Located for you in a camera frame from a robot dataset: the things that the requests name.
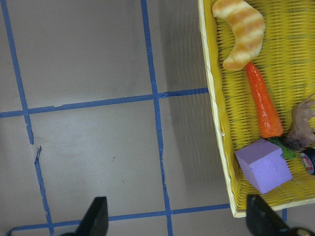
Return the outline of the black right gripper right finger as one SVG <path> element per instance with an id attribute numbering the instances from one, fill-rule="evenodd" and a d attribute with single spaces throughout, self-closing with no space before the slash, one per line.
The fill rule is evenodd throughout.
<path id="1" fill-rule="evenodd" d="M 313 236 L 303 227 L 289 227 L 258 194 L 247 195 L 246 225 L 253 236 Z"/>

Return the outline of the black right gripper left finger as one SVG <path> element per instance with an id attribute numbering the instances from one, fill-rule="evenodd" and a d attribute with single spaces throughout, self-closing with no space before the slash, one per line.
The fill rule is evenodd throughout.
<path id="1" fill-rule="evenodd" d="M 109 229 L 106 197 L 95 197 L 81 223 L 73 232 L 61 236 L 106 236 Z"/>

